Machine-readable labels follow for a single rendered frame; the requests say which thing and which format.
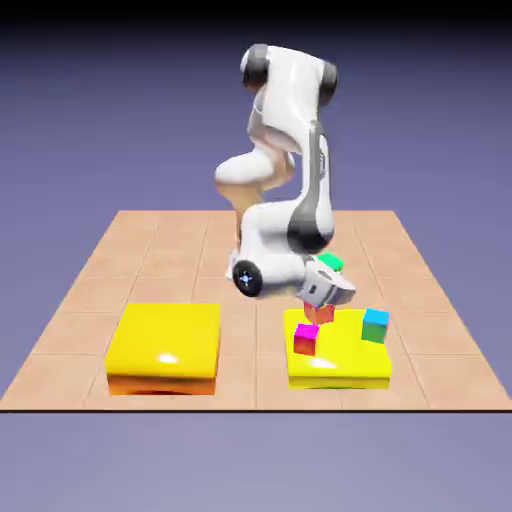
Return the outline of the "large yellow box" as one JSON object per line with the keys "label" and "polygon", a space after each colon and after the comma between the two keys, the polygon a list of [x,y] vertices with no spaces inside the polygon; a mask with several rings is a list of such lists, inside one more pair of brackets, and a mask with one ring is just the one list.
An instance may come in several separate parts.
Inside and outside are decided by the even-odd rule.
{"label": "large yellow box", "polygon": [[284,313],[288,383],[292,389],[385,389],[392,363],[383,344],[361,339],[366,309],[337,309],[334,321],[319,326],[314,356],[293,350],[299,323],[309,322],[301,309]]}

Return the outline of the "small orange cube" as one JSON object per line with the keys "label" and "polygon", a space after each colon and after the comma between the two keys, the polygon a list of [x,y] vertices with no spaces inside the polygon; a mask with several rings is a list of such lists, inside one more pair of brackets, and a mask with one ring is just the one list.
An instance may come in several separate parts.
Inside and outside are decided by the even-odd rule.
{"label": "small orange cube", "polygon": [[322,307],[314,307],[313,305],[304,303],[304,314],[306,318],[315,325],[332,323],[335,316],[335,306],[327,304]]}

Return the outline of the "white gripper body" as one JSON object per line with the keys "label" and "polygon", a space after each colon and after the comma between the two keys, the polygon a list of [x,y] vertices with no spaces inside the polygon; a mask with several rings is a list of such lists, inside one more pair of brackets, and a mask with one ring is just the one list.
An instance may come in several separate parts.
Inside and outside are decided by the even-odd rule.
{"label": "white gripper body", "polygon": [[304,283],[296,297],[315,308],[322,308],[346,304],[355,293],[356,287],[341,273],[323,262],[307,262]]}

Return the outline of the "small cyan cube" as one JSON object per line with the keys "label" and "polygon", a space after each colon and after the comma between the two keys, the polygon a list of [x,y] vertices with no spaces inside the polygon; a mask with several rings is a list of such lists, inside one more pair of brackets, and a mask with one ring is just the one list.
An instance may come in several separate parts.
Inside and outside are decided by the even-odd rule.
{"label": "small cyan cube", "polygon": [[387,334],[389,320],[390,314],[388,312],[366,309],[363,316],[361,339],[383,344]]}

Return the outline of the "small magenta cube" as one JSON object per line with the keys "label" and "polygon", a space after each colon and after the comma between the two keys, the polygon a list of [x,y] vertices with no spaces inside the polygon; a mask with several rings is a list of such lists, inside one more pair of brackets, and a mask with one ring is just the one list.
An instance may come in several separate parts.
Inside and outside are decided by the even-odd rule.
{"label": "small magenta cube", "polygon": [[314,356],[316,353],[318,333],[318,325],[299,323],[294,332],[294,352],[297,354]]}

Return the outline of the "large orange box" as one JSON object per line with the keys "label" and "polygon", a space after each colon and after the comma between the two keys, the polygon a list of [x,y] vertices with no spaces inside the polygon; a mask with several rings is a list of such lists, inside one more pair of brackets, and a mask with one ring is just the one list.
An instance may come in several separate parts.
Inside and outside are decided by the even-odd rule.
{"label": "large orange box", "polygon": [[215,393],[218,304],[130,303],[104,364],[112,395]]}

